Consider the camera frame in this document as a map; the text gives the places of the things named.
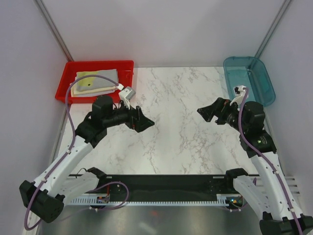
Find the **grey white towel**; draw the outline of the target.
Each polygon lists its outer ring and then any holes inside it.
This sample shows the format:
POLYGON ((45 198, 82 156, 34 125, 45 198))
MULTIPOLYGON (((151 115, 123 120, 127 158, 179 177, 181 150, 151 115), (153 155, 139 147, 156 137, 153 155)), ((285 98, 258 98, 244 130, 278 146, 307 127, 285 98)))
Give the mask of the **grey white towel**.
POLYGON ((74 88, 78 92, 115 87, 116 84, 119 83, 116 69, 97 70, 97 71, 81 71, 81 72, 76 73, 75 79, 77 80, 78 78, 81 78, 81 77, 86 76, 86 75, 100 75, 100 76, 108 78, 109 80, 106 80, 106 79, 101 78, 101 77, 95 77, 95 76, 86 77, 86 78, 78 81, 74 85, 74 88))

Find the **pale yellow patterned towel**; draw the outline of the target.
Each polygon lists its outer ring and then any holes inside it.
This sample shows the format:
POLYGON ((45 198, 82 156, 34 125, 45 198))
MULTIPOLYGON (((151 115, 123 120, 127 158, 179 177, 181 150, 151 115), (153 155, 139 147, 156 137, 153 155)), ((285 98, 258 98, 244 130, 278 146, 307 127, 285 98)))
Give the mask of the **pale yellow patterned towel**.
POLYGON ((104 94, 111 94, 116 91, 116 86, 101 88, 101 89, 93 89, 87 91, 79 92, 75 87, 71 88, 70 94, 72 97, 94 97, 104 94))

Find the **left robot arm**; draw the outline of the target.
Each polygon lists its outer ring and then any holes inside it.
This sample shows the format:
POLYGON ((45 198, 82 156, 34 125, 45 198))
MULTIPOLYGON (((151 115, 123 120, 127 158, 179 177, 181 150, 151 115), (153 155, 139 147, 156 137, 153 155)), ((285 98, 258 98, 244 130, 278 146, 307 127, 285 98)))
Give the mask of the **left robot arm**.
POLYGON ((90 171, 66 184, 68 175, 107 135, 107 129, 125 124, 140 133, 155 123, 145 117, 139 106, 117 109, 110 96, 99 96, 91 111, 74 130, 72 142, 61 155, 35 180, 23 181, 19 187, 26 212, 33 212, 41 221, 51 223, 61 214, 64 206, 75 197, 94 190, 102 193, 107 181, 90 171))

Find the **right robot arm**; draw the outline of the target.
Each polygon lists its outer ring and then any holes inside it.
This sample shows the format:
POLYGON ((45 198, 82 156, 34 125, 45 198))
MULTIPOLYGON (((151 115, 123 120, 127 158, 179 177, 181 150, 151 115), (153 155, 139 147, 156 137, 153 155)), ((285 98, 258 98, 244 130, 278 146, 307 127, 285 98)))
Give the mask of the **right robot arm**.
POLYGON ((197 112, 206 121, 213 117, 217 125, 228 124, 240 132, 240 144, 255 166, 263 189, 242 169, 226 172, 224 189, 238 192, 250 205, 264 235, 307 235, 313 230, 312 216, 304 215, 295 201, 280 167, 276 146, 264 129, 265 112, 262 104, 249 101, 241 106, 221 97, 197 112))

